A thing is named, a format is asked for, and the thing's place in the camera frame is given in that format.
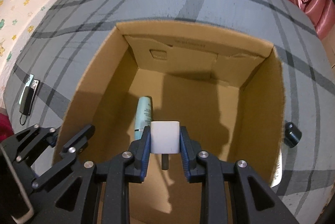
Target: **silver bolt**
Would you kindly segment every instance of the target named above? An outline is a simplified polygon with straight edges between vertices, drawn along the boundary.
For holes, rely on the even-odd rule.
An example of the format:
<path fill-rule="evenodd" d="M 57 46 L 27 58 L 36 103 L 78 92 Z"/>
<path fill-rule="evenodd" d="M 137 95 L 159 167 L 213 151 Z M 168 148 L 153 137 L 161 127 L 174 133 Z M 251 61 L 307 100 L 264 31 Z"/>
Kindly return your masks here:
<path fill-rule="evenodd" d="M 91 167 L 93 167 L 93 165 L 94 165 L 94 162 L 92 162 L 92 161 L 87 161 L 87 162 L 84 163 L 85 168 L 91 168 Z"/>
<path fill-rule="evenodd" d="M 122 153 L 123 158 L 130 158 L 133 154 L 130 151 L 125 151 Z"/>
<path fill-rule="evenodd" d="M 68 152 L 70 152 L 70 153 L 74 153 L 74 152 L 76 152 L 76 148 L 71 147 L 71 148 L 69 148 Z"/>
<path fill-rule="evenodd" d="M 200 151 L 199 152 L 199 157 L 201 158 L 207 158 L 209 156 L 207 151 Z"/>
<path fill-rule="evenodd" d="M 246 167 L 246 166 L 247 166 L 247 162 L 244 161 L 244 160 L 239 160 L 239 161 L 237 162 L 237 165 L 238 165 L 239 167 Z"/>
<path fill-rule="evenodd" d="M 32 188 L 34 189 L 37 189 L 39 187 L 39 184 L 38 182 L 34 181 L 32 184 L 31 184 Z"/>

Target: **torn cardboard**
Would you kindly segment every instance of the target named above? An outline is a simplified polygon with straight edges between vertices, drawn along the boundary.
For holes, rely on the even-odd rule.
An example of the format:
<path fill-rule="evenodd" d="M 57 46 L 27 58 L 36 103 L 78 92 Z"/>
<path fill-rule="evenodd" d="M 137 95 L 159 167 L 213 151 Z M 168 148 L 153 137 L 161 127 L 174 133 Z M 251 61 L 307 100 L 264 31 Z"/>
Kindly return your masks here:
<path fill-rule="evenodd" d="M 141 96 L 153 119 L 180 121 L 221 160 L 246 160 L 270 182 L 282 139 L 284 90 L 273 45 L 235 31 L 178 21 L 119 23 L 79 82 L 56 153 L 92 123 L 81 158 L 102 162 L 128 149 Z M 188 184 L 180 155 L 160 169 L 151 155 L 142 184 L 130 185 L 131 217 L 143 223 L 195 223 L 201 186 Z"/>

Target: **plaid bedspread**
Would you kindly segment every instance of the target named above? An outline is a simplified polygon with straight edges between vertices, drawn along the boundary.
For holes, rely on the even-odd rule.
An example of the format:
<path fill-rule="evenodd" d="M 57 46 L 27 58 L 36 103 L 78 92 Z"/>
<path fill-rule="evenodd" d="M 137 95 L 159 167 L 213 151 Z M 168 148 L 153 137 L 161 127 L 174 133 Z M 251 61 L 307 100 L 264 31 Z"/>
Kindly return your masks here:
<path fill-rule="evenodd" d="M 282 145 L 283 178 L 274 187 L 303 224 L 314 223 L 335 180 L 335 84 L 311 21 L 288 0 L 58 0 L 21 52 L 4 100 L 15 132 L 35 123 L 58 127 L 94 53 L 115 23 L 180 20 L 233 29 L 275 44 L 283 62 L 285 119 L 302 131 Z M 33 112 L 19 124 L 19 97 L 29 74 L 42 84 Z M 51 166 L 52 149 L 36 161 Z"/>

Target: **white charger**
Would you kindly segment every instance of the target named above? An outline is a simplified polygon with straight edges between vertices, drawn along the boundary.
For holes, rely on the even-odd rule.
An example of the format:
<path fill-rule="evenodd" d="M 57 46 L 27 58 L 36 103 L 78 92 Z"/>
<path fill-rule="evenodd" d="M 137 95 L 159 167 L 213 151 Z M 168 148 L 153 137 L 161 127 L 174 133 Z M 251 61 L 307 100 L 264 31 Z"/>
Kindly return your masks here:
<path fill-rule="evenodd" d="M 180 125 L 178 121 L 151 122 L 150 152 L 162 154 L 162 170 L 168 170 L 169 154 L 180 153 Z"/>

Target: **white cube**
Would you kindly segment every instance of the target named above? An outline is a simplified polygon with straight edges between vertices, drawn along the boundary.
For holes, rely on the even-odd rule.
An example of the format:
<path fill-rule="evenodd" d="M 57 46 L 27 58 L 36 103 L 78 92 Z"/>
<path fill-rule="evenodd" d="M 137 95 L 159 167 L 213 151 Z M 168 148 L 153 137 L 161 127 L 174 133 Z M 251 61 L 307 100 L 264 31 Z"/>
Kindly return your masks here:
<path fill-rule="evenodd" d="M 154 121 L 150 125 L 150 152 L 176 154 L 180 152 L 180 126 L 177 121 Z"/>

